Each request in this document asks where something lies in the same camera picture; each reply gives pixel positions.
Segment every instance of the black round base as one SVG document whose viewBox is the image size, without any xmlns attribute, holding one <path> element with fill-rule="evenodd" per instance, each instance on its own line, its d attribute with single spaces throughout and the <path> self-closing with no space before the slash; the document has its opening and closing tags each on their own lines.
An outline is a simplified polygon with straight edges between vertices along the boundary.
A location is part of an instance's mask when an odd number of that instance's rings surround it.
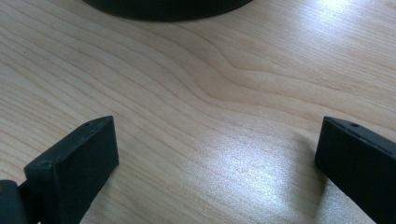
<svg viewBox="0 0 396 224">
<path fill-rule="evenodd" d="M 251 0 L 84 0 L 104 12 L 144 21 L 190 21 L 233 10 Z"/>
</svg>

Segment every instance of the black object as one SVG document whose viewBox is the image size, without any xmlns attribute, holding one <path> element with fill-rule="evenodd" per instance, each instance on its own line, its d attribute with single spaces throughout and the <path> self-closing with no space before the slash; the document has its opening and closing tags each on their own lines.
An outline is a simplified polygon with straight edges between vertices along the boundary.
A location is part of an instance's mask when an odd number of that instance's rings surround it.
<svg viewBox="0 0 396 224">
<path fill-rule="evenodd" d="M 358 124 L 325 117 L 315 163 L 376 223 L 396 223 L 396 144 Z"/>
<path fill-rule="evenodd" d="M 0 181 L 0 223 L 77 224 L 118 164 L 113 118 L 89 121 L 31 161 L 19 187 Z"/>
<path fill-rule="evenodd" d="M 189 21 L 233 10 L 251 0 L 83 0 L 104 12 L 145 21 Z"/>
</svg>

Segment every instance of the wooden table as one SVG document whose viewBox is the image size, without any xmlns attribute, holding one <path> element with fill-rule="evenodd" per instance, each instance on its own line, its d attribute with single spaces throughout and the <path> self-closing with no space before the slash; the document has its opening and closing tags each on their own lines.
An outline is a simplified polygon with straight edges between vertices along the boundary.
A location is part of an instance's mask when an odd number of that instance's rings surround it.
<svg viewBox="0 0 396 224">
<path fill-rule="evenodd" d="M 0 0 L 1 178 L 107 115 L 120 167 L 81 223 L 372 223 L 313 160 L 326 115 L 396 140 L 396 3 L 156 23 Z"/>
</svg>

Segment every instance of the black plastic piece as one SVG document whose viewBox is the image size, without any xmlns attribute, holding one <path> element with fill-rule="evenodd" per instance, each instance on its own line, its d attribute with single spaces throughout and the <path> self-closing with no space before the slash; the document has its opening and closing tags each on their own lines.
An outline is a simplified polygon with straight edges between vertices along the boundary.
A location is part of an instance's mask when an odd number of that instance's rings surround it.
<svg viewBox="0 0 396 224">
<path fill-rule="evenodd" d="M 315 163 L 376 223 L 396 223 L 396 144 L 342 119 L 323 120 Z"/>
<path fill-rule="evenodd" d="M 24 168 L 27 180 L 0 198 L 0 223 L 77 224 L 118 164 L 113 118 L 87 122 Z"/>
<path fill-rule="evenodd" d="M 145 21 L 190 21 L 233 10 L 251 0 L 83 0 L 104 12 Z"/>
</svg>

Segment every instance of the table surface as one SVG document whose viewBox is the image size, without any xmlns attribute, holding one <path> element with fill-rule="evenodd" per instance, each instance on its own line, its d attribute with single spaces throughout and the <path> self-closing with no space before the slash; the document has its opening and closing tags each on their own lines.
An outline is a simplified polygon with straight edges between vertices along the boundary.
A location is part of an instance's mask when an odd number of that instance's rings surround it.
<svg viewBox="0 0 396 224">
<path fill-rule="evenodd" d="M 1 178 L 112 115 L 120 166 L 81 223 L 373 223 L 313 160 L 324 116 L 396 140 L 395 36 L 391 0 L 175 23 L 1 0 Z"/>
</svg>

